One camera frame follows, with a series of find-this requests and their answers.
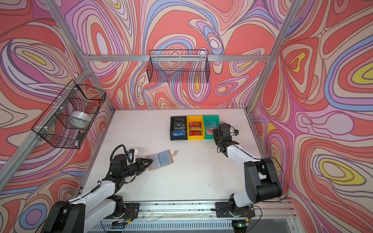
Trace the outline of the tan leather card holder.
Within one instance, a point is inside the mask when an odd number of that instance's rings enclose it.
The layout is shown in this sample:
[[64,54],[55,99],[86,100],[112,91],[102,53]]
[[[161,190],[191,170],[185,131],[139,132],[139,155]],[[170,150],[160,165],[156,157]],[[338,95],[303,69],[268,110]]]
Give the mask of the tan leather card holder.
[[164,150],[159,153],[147,155],[146,158],[152,160],[149,170],[156,170],[174,163],[173,154],[170,150]]

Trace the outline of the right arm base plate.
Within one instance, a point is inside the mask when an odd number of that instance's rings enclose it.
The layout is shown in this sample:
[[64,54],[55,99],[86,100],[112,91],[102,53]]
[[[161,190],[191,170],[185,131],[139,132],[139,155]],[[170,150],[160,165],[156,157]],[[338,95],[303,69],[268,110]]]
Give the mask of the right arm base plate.
[[252,206],[237,207],[231,202],[216,202],[211,211],[215,212],[218,218],[246,217],[251,219],[256,216]]

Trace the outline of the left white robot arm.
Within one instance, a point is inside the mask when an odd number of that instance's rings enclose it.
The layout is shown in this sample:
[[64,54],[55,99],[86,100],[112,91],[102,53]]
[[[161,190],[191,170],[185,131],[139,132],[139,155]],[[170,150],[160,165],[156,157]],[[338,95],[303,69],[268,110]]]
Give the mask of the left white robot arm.
[[68,202],[53,205],[48,217],[37,232],[42,233],[87,233],[96,224],[111,216],[112,218],[136,217],[123,203],[123,197],[116,195],[126,178],[136,178],[153,163],[152,159],[137,158],[128,165],[123,154],[110,161],[109,171],[97,186],[85,194]]

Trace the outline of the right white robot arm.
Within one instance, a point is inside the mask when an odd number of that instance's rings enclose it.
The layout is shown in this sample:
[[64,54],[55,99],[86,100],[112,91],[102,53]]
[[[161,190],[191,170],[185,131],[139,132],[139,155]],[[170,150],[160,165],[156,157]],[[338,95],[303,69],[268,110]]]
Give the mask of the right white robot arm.
[[238,163],[244,172],[244,188],[239,193],[230,195],[228,206],[216,211],[227,211],[234,217],[247,213],[254,204],[280,198],[283,189],[274,165],[270,158],[257,158],[244,150],[232,139],[238,130],[231,131],[231,125],[221,122],[213,129],[217,152]]

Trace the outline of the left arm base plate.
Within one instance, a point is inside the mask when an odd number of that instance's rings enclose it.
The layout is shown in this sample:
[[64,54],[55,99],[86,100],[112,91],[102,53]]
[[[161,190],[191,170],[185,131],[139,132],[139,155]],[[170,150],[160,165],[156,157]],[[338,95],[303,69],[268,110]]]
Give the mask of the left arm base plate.
[[116,205],[114,212],[106,218],[133,220],[138,218],[139,203],[125,203]]

